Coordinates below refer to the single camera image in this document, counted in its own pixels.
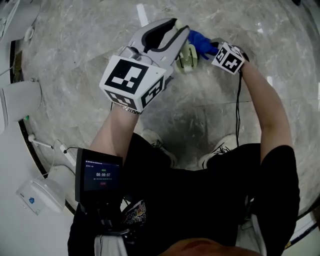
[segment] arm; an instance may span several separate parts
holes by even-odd
[[[292,147],[288,118],[276,90],[249,62],[241,68],[261,127],[261,162],[281,145]]]
[[[89,149],[122,157],[124,163],[138,118],[139,115],[114,104]]]

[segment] screen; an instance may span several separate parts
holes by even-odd
[[[117,164],[85,160],[84,191],[114,190],[119,186],[120,167]]]

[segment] toilet seat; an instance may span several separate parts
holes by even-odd
[[[8,113],[5,101],[4,90],[0,88],[0,134],[4,132],[8,126]]]

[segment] shoe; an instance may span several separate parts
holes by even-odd
[[[299,6],[300,5],[300,3],[301,3],[301,0],[292,0],[297,6]]]
[[[168,150],[164,148],[164,142],[157,133],[147,129],[147,130],[143,130],[140,136],[144,138],[147,142],[149,142],[149,144],[153,148],[161,150],[170,158],[171,160],[170,168],[174,168],[177,165],[178,159],[174,154],[170,153]]]
[[[198,167],[207,169],[208,160],[216,155],[223,155],[237,147],[237,137],[235,134],[227,135],[222,138],[214,147],[213,151],[209,154],[205,154],[198,161]]]

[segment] marble floor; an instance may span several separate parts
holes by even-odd
[[[150,22],[175,17],[246,51],[283,101],[296,154],[300,212],[306,210],[320,193],[320,36],[303,1],[298,7],[291,0],[42,0],[34,37],[21,45],[24,79],[37,78],[43,93],[40,108],[26,121],[28,129],[49,144],[59,139],[67,146],[90,145],[111,106],[100,79],[110,57],[140,27],[139,3]],[[239,77],[203,58],[193,73],[173,77],[136,130],[156,131],[180,168],[196,170],[203,154],[235,133]],[[242,84],[240,144],[258,143],[258,118]],[[49,168],[53,152],[37,151]],[[72,168],[59,150],[58,164]]]

